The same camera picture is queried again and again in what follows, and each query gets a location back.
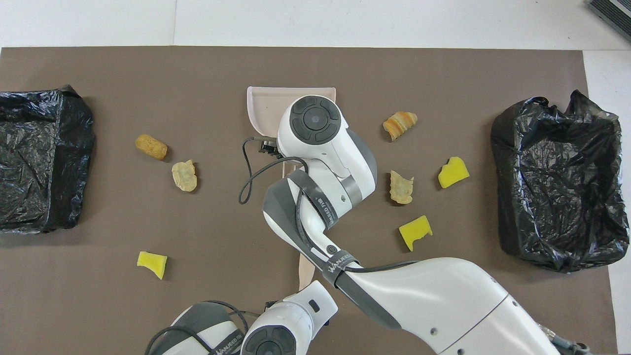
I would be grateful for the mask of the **beige plastic dustpan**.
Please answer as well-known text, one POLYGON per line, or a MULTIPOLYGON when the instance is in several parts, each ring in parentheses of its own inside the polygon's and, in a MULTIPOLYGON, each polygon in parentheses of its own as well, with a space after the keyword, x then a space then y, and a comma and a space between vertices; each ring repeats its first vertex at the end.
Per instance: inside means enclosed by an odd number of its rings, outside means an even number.
POLYGON ((300 159, 318 162, 335 171, 333 141, 343 127, 336 104, 336 88, 248 87, 246 110, 259 140, 276 140, 280 154, 271 166, 281 166, 281 176, 297 170, 300 159))

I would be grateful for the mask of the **beige hand brush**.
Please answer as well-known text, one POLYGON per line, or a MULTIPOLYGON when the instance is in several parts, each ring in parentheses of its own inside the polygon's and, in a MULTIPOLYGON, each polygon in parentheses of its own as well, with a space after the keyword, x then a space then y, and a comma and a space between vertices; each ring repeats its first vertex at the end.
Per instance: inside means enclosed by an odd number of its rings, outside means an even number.
POLYGON ((298 290, 306 288, 314 278, 316 268, 301 252, 298 257, 298 290))

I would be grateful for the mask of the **pale torn bread piece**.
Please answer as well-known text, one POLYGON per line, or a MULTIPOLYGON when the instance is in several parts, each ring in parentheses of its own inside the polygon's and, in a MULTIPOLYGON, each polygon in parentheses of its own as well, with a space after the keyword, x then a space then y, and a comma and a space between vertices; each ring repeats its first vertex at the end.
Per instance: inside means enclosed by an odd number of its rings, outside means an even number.
POLYGON ((171 172, 175 185, 180 190, 192 192, 197 188, 198 176, 192 160, 175 163, 171 168, 171 172))
POLYGON ((390 171, 390 199, 397 204, 407 205, 413 200, 414 177, 406 179, 394 170, 390 171))

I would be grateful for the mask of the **brown bread roll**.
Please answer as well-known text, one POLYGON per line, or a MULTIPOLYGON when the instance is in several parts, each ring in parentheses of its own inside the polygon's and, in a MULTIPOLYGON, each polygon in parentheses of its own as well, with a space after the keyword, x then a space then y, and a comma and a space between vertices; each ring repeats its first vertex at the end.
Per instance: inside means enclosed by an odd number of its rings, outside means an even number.
POLYGON ((135 146, 142 153, 157 160, 165 159, 168 153, 168 146, 165 143, 147 134, 140 134, 135 139, 135 146))

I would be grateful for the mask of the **yellow green sponge piece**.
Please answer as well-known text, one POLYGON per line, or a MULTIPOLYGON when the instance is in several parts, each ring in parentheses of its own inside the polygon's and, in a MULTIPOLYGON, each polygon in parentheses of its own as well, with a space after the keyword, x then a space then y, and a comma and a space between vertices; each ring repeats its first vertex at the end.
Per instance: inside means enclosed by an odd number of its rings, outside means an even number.
POLYGON ((136 260, 138 267, 151 270, 160 280, 164 278, 168 257, 147 251, 140 251, 136 260))

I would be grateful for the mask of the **orange striped croissant piece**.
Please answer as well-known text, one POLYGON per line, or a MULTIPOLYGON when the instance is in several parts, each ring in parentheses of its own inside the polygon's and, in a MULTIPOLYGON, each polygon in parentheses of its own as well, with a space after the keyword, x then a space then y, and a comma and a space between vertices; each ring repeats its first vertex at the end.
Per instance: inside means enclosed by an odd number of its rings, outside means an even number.
POLYGON ((383 122, 385 132, 390 136, 391 141, 398 139, 410 128, 415 126, 419 118, 415 113, 408 111, 398 111, 383 122))

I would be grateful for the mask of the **notched yellow sponge piece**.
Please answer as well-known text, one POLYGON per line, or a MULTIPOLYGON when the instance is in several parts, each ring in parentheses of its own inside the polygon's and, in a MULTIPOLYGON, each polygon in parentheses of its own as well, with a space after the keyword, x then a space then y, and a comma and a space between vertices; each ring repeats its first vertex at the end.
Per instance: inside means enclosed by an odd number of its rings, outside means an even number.
POLYGON ((409 252, 414 250, 413 243, 415 241, 421 240, 426 235, 433 235, 432 227, 425 215, 421 215, 415 220, 399 226, 398 231, 409 252))

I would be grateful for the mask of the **black bag lined bin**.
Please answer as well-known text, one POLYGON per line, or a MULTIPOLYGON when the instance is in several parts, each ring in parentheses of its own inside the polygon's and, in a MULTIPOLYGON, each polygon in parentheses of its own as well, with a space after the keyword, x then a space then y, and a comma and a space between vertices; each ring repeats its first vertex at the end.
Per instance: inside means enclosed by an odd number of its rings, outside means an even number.
POLYGON ((77 225, 96 136, 93 113, 66 85, 0 92, 0 234, 77 225))
POLYGON ((572 273, 624 258, 622 129, 579 90, 565 111, 525 99, 493 120, 499 243, 536 267, 572 273))

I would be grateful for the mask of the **brown table mat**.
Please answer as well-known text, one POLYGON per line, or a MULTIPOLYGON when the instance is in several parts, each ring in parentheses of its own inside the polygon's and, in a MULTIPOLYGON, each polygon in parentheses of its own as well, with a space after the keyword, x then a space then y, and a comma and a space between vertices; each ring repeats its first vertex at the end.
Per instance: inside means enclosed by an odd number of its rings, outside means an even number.
POLYGON ((559 274, 502 251, 491 126, 505 109, 546 97, 564 111, 587 93, 582 53, 236 47, 6 48, 0 91, 71 85, 96 135, 76 227, 0 235, 0 355, 142 355, 183 310, 221 300, 260 312, 297 291, 298 252, 262 215, 277 165, 247 179, 241 144, 255 135, 246 88, 334 87, 350 128, 373 151, 377 189, 328 236, 368 267, 456 257, 480 265, 534 317, 597 353, 617 353, 608 268, 559 274), (398 111, 418 121, 390 139, 398 111), (168 146, 163 160, 135 146, 168 146), (440 169, 462 158, 470 177, 443 189, 440 169), (171 168, 192 160, 197 188, 171 168), (390 199, 390 171, 414 177, 412 202, 390 199), (433 235, 409 252, 398 227, 427 216, 433 235), (140 251, 168 257, 164 278, 140 251))

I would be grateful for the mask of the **dark grey ribbed panel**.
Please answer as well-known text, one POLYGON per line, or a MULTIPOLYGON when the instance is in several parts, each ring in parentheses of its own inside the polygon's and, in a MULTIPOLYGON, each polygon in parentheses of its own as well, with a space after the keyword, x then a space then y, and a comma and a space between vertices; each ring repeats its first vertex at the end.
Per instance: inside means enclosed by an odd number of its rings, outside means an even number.
POLYGON ((631 0, 586 0, 588 9, 631 42, 631 0))

